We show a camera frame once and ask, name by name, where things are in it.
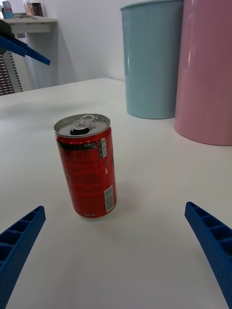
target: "cylindrical container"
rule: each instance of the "cylindrical container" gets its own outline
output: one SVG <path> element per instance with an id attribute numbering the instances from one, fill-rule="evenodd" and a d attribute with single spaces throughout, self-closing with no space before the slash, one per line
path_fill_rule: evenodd
<path id="1" fill-rule="evenodd" d="M 43 17 L 43 10 L 42 10 L 41 3 L 38 2 L 37 0 L 31 0 L 31 4 L 33 7 L 34 15 Z"/>
<path id="2" fill-rule="evenodd" d="M 117 201 L 110 119 L 75 115 L 54 130 L 74 210 L 86 218 L 106 215 Z"/>
<path id="3" fill-rule="evenodd" d="M 11 4 L 9 1 L 2 1 L 2 5 L 4 7 L 4 15 L 7 19 L 13 19 L 14 15 L 12 12 Z"/>
<path id="4" fill-rule="evenodd" d="M 232 145 L 232 1 L 185 0 L 175 129 Z"/>
<path id="5" fill-rule="evenodd" d="M 24 9 L 25 9 L 26 14 L 29 16 L 33 16 L 34 11 L 33 11 L 32 4 L 29 2 L 29 0 L 24 0 L 23 4 L 24 4 Z"/>
<path id="6" fill-rule="evenodd" d="M 183 1 L 142 2 L 121 11 L 127 111 L 174 117 Z"/>

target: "light blue bin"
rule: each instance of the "light blue bin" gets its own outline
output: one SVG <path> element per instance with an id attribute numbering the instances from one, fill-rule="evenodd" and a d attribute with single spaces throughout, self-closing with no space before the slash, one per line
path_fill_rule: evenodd
<path id="1" fill-rule="evenodd" d="M 156 0 L 121 9 L 131 115 L 174 117 L 183 5 L 182 0 Z"/>

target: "aluminum can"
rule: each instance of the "aluminum can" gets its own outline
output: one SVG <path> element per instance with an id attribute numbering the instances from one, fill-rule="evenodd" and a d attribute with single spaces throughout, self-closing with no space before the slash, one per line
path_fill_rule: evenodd
<path id="1" fill-rule="evenodd" d="M 116 182 L 110 119 L 80 114 L 54 126 L 74 210 L 99 218 L 116 205 Z"/>

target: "shelf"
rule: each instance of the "shelf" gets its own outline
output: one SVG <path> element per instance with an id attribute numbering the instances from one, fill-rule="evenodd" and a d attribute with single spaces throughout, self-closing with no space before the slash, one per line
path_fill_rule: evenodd
<path id="1" fill-rule="evenodd" d="M 20 19 L 3 19 L 4 22 L 11 25 L 12 32 L 17 33 L 38 33 L 50 32 L 52 25 L 57 21 L 47 17 L 33 17 Z"/>

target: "bottle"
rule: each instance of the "bottle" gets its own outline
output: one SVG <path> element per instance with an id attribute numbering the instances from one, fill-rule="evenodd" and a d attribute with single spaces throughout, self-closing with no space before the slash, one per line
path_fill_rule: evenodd
<path id="1" fill-rule="evenodd" d="M 3 8 L 4 8 L 5 18 L 13 19 L 14 15 L 13 15 L 13 12 L 12 12 L 12 8 L 11 8 L 10 2 L 9 1 L 2 1 L 2 5 L 3 5 Z"/>
<path id="2" fill-rule="evenodd" d="M 32 7 L 32 4 L 30 3 L 30 1 L 24 0 L 23 4 L 24 4 L 26 14 L 29 15 L 29 16 L 33 16 L 34 11 L 33 11 L 33 7 Z"/>
<path id="3" fill-rule="evenodd" d="M 31 4 L 33 7 L 34 15 L 43 17 L 41 2 L 39 0 L 31 0 Z"/>

